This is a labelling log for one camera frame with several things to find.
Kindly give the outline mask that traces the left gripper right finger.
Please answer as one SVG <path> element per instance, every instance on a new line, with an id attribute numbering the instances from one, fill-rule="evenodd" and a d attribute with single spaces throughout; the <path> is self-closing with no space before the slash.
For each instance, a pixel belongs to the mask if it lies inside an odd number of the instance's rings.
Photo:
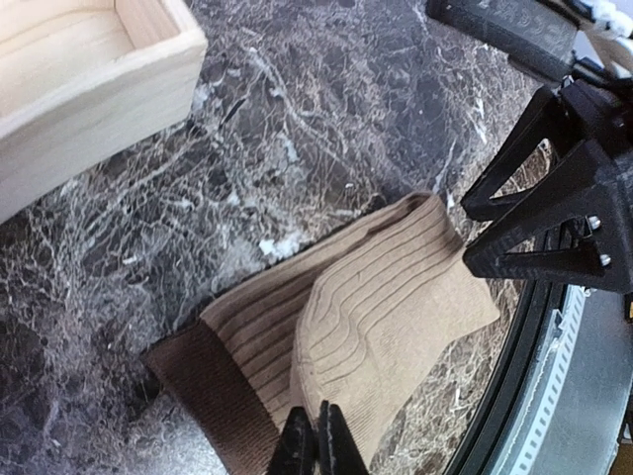
<path id="1" fill-rule="evenodd" d="M 341 409 L 329 401 L 320 404 L 317 444 L 321 474 L 369 474 Z"/>

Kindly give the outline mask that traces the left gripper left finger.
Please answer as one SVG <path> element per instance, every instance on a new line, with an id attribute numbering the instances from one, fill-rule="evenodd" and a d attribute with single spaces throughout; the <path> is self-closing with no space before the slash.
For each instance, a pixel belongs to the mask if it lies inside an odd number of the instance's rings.
<path id="1" fill-rule="evenodd" d="M 267 475 L 314 475 L 316 436 L 312 422 L 302 407 L 291 409 L 274 453 Z"/>

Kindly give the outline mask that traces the beige ribbed sock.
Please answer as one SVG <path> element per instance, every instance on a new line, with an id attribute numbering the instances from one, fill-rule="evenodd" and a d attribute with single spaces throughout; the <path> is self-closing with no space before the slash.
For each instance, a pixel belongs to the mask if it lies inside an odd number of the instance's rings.
<path id="1" fill-rule="evenodd" d="M 369 462 L 456 340 L 495 322 L 442 200 L 412 193 L 213 301 L 145 364 L 231 474 L 261 474 L 291 410 L 338 406 Z"/>

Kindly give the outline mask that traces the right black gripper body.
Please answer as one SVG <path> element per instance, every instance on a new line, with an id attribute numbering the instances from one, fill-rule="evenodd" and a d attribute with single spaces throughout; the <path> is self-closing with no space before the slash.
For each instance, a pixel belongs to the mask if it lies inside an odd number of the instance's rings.
<path id="1" fill-rule="evenodd" d="M 596 140 L 612 159 L 632 166 L 632 77 L 617 77 L 589 58 L 578 59 L 560 96 L 572 129 Z"/>

